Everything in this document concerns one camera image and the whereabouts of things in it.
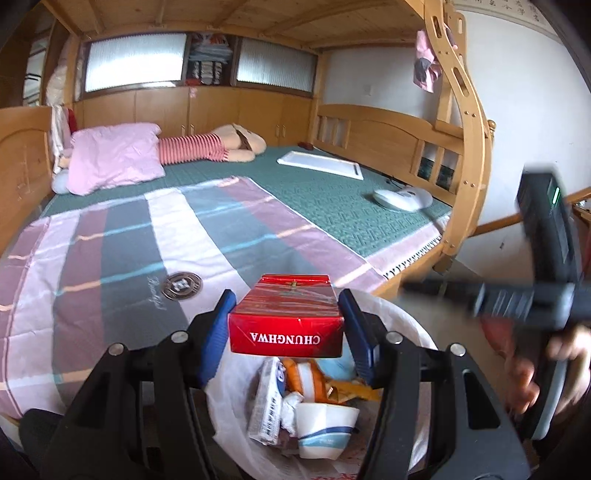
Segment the green mattress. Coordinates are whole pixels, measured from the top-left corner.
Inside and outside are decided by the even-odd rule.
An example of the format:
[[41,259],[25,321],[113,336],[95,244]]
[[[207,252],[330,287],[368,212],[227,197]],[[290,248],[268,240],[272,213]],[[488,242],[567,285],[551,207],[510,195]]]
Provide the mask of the green mattress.
[[363,169],[363,181],[305,168],[279,165],[277,159],[298,147],[269,147],[250,163],[195,161],[164,167],[161,179],[98,190],[87,196],[56,195],[42,216],[81,209],[106,200],[141,195],[153,190],[201,183],[230,176],[250,177],[280,201],[315,223],[341,243],[368,257],[412,234],[451,211],[434,199],[420,212],[386,210],[372,200],[377,189],[399,190],[402,184]]

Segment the white plastic bag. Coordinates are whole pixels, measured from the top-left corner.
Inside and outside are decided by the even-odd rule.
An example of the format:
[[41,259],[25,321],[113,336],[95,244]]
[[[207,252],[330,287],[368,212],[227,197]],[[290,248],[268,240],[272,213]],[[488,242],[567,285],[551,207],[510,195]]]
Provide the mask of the white plastic bag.
[[[396,305],[368,293],[354,291],[361,309],[378,315],[388,330],[396,330],[423,347],[436,349],[428,333],[415,319]],[[206,387],[207,406],[216,430],[215,441],[250,476],[257,480],[342,479],[359,472],[366,445],[378,415],[377,402],[351,403],[360,409],[357,427],[347,448],[334,462],[285,457],[273,447],[248,438],[246,430],[258,386],[258,373],[265,357],[232,353],[229,345],[222,356],[216,376]],[[422,384],[419,394],[418,424],[409,469],[427,451],[431,390]]]

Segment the pink pillow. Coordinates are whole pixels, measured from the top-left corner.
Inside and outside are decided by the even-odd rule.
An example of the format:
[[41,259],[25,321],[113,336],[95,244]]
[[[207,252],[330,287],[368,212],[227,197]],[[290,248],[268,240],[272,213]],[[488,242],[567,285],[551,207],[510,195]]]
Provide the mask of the pink pillow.
[[158,158],[159,133],[156,124],[121,124],[75,132],[68,190],[88,195],[98,189],[164,177]]

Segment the green led light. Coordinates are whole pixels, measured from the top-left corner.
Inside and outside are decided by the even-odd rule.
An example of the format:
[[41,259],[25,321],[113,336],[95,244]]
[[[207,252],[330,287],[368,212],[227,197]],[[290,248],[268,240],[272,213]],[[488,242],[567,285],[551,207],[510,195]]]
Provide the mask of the green led light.
[[552,205],[556,205],[559,195],[560,195],[560,189],[558,187],[556,187],[556,190],[554,191],[554,198],[552,199]]

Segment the red striped clothing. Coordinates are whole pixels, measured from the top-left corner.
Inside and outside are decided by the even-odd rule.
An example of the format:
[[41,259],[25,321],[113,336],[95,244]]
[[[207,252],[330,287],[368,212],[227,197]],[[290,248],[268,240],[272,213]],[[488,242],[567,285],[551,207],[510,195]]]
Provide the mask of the red striped clothing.
[[162,138],[158,142],[158,153],[162,165],[202,158],[213,161],[228,160],[228,151],[216,134]]

